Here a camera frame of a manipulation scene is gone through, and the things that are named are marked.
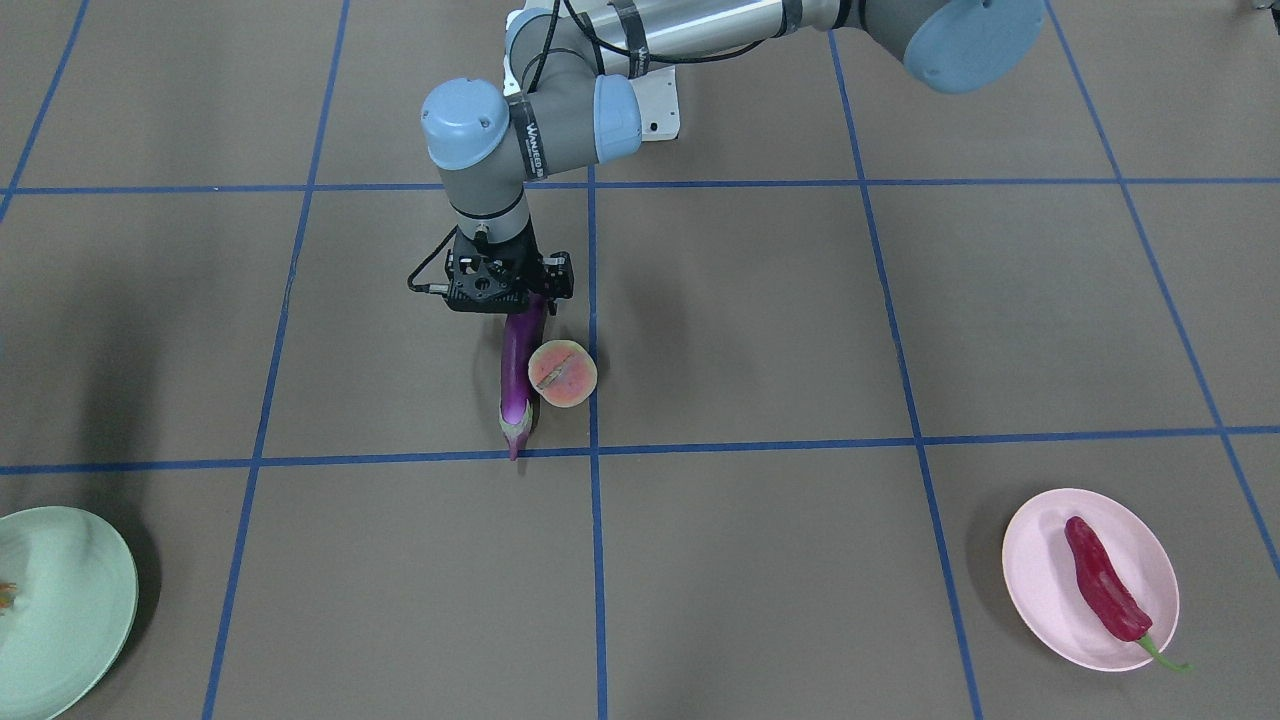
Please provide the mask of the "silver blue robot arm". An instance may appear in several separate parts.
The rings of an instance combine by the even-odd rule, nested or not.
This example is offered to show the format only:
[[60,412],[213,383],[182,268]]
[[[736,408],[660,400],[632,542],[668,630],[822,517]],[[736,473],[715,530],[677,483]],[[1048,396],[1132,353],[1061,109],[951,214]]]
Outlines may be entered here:
[[637,79],[667,67],[727,61],[799,29],[852,28],[940,94],[1009,73],[1044,22],[1042,1],[566,1],[513,14],[504,33],[507,95],[460,77],[419,113],[456,224],[442,241],[445,279],[413,292],[456,313],[520,314],[573,293],[570,258],[536,245],[527,183],[635,154],[646,128]]

